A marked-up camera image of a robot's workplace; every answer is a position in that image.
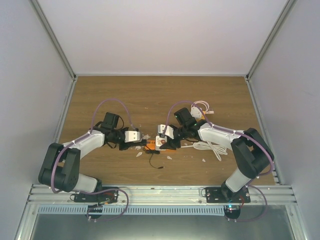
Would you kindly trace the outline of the white tiger cube plug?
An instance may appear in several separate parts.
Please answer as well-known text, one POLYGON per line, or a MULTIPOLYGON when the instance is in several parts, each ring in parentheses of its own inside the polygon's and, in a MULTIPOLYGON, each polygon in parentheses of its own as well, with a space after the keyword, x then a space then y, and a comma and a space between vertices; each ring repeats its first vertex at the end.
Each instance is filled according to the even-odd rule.
POLYGON ((167 137, 161 137, 157 135, 155 137, 155 150, 156 151, 162 151, 161 146, 164 145, 167 142, 167 137))

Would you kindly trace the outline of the black power adapter with cable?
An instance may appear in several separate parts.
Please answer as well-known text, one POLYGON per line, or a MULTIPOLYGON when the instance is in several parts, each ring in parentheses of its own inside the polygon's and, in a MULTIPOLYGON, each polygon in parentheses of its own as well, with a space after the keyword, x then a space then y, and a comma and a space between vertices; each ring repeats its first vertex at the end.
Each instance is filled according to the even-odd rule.
POLYGON ((157 169, 157 170, 160 170, 160 169, 164 169, 165 167, 164 166, 154 166, 152 164, 152 158, 154 155, 159 155, 160 154, 160 151, 159 150, 156 150, 155 147, 152 147, 152 142, 147 140, 146 141, 146 145, 143 147, 143 151, 147 154, 147 155, 150 155, 149 157, 149 160, 148 160, 148 163, 149 165, 154 168, 154 169, 157 169))

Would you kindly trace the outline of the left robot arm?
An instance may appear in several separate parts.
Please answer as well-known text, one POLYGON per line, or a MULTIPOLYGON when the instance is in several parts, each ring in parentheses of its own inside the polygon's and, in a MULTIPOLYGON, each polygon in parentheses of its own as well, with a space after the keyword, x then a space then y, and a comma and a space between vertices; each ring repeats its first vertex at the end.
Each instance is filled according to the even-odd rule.
POLYGON ((117 128, 121 119, 119 115, 107 112, 103 121, 84 135, 63 144, 50 144, 38 175, 39 183, 51 187, 54 193, 85 192, 90 201, 101 200, 103 189, 99 187, 99 179, 80 173, 81 159, 105 145, 112 149, 118 147, 120 151, 147 145, 139 130, 117 128))

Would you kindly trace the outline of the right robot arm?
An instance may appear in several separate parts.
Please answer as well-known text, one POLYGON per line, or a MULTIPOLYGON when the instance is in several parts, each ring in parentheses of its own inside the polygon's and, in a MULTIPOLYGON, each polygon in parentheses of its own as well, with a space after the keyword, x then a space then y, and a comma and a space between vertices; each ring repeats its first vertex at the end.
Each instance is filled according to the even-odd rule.
POLYGON ((168 124, 157 127, 164 141, 159 146, 161 150, 176 150, 182 147, 181 141, 194 139, 217 144, 233 152, 237 168, 220 187, 226 202, 234 202, 243 187, 274 170, 274 155, 256 129, 233 130, 213 124, 207 117, 196 120, 185 107, 176 111, 174 116, 179 127, 168 124))

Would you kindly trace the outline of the yellow cube socket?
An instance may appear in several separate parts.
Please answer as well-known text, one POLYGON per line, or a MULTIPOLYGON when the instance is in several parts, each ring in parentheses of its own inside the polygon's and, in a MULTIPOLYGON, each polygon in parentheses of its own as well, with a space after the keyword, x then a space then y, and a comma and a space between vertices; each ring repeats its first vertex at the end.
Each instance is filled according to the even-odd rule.
POLYGON ((206 115, 206 112, 204 111, 202 114, 201 114, 201 117, 200 117, 200 120, 205 120, 205 115, 206 115))

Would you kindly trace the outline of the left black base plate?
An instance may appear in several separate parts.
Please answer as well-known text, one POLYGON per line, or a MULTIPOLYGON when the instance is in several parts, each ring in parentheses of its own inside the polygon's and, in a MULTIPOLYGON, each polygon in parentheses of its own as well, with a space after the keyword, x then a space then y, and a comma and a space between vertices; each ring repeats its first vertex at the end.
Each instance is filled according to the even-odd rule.
POLYGON ((74 193, 70 195, 70 200, 75 203, 93 203, 93 204, 113 204, 118 202, 119 188, 116 186, 102 186, 97 191, 103 191, 99 194, 74 193))

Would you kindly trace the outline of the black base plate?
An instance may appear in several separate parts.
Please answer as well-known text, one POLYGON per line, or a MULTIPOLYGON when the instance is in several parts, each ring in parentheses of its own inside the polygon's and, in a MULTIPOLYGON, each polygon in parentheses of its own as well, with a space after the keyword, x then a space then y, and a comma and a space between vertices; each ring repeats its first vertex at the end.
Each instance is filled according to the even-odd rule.
POLYGON ((102 186, 97 191, 103 191, 99 194, 74 193, 70 195, 70 200, 75 203, 93 203, 93 204, 113 204, 118 202, 119 188, 116 186, 102 186))
POLYGON ((251 202, 247 188, 232 192, 221 186, 207 186, 200 191, 200 195, 205 197, 207 203, 241 204, 251 202))

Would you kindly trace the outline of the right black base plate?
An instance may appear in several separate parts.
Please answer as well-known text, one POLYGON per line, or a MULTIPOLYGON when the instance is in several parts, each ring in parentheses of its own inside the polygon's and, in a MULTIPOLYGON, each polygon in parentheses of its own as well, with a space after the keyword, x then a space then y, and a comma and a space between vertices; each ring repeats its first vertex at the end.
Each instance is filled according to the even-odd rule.
POLYGON ((247 188, 232 192, 221 186, 207 186, 200 191, 200 195, 205 197, 207 203, 241 204, 251 202, 247 188))

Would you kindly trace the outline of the aluminium rail front frame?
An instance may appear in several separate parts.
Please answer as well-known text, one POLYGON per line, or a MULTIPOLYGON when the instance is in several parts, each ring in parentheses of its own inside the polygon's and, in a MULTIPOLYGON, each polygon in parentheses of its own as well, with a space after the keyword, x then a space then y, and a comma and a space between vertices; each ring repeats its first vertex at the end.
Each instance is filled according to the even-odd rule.
MULTIPOLYGON (((131 206, 206 206, 205 190, 202 185, 120 185, 120 189, 128 194, 131 206)), ((249 205, 269 206, 297 205, 291 186, 261 185, 248 189, 249 205)), ((53 193, 49 187, 34 184, 26 203, 31 205, 74 205, 70 193, 53 193)))

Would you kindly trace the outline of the left aluminium corner post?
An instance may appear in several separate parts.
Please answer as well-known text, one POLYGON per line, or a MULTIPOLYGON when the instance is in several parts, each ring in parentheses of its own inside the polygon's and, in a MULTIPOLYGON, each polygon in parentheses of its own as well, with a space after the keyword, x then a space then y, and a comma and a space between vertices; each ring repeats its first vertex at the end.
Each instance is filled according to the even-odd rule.
POLYGON ((49 23, 49 21, 48 21, 48 19, 46 17, 46 14, 43 11, 39 1, 38 0, 30 0, 29 2, 30 2, 32 8, 35 11, 35 14, 39 18, 40 23, 42 24, 46 34, 49 37, 49 40, 51 41, 54 49, 56 50, 60 60, 62 61, 65 69, 67 70, 69 76, 71 77, 71 79, 73 81, 75 81, 77 76, 76 76, 75 72, 73 71, 73 69, 71 67, 71 64, 68 61, 67 56, 65 55, 65 53, 64 53, 64 51, 63 51, 63 49, 62 49, 62 47, 61 47, 56 35, 55 35, 55 33, 54 33, 54 31, 53 31, 53 29, 52 29, 52 27, 51 27, 51 25, 50 25, 50 23, 49 23))

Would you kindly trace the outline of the aluminium corner post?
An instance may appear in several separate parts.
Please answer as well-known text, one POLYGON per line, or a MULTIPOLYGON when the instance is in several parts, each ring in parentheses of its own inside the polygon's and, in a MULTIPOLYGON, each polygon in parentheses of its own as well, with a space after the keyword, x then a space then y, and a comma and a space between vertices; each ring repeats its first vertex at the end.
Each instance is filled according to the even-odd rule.
POLYGON ((269 32, 266 40, 264 41, 260 51, 258 52, 257 57, 255 58, 252 66, 250 67, 248 73, 245 75, 245 81, 248 82, 252 76, 254 75, 255 71, 257 70, 258 66, 260 65, 261 61, 263 60, 267 50, 270 48, 271 44, 273 43, 275 37, 277 36, 278 32, 280 31, 281 27, 283 26, 284 22, 286 21, 288 15, 290 14, 291 10, 296 4, 296 0, 287 0, 285 2, 284 7, 282 8, 279 16, 277 17, 271 31, 269 32))
POLYGON ((77 76, 76 76, 75 72, 73 71, 73 69, 71 67, 71 64, 68 61, 67 56, 65 55, 65 53, 64 53, 64 51, 63 51, 63 49, 62 49, 62 47, 61 47, 56 35, 55 35, 55 33, 54 33, 54 31, 53 31, 53 29, 52 29, 52 27, 51 27, 51 25, 50 25, 50 23, 49 23, 49 21, 48 21, 48 19, 46 17, 46 14, 43 11, 39 1, 38 0, 30 0, 29 2, 30 2, 32 8, 35 11, 35 14, 39 18, 40 23, 42 24, 46 34, 49 37, 49 40, 51 41, 54 49, 56 50, 60 60, 62 61, 65 69, 67 70, 69 76, 71 77, 71 79, 73 81, 75 81, 77 76))

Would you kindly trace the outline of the right aluminium corner post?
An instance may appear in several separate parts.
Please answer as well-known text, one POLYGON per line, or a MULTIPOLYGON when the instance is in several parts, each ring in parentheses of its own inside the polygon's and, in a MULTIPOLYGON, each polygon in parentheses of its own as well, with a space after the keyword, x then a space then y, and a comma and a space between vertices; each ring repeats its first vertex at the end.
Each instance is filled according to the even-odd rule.
POLYGON ((245 81, 248 82, 252 76, 254 75, 255 71, 257 70, 258 66, 260 65, 261 61, 263 60, 267 50, 270 48, 271 44, 273 43, 275 37, 277 36, 278 32, 280 31, 281 27, 283 26, 284 22, 286 21, 288 15, 290 14, 291 10, 296 4, 296 0, 287 0, 285 2, 284 7, 282 8, 279 16, 277 17, 271 31, 269 32, 266 40, 264 41, 260 51, 258 52, 257 57, 255 58, 252 66, 250 67, 248 73, 245 75, 245 81))

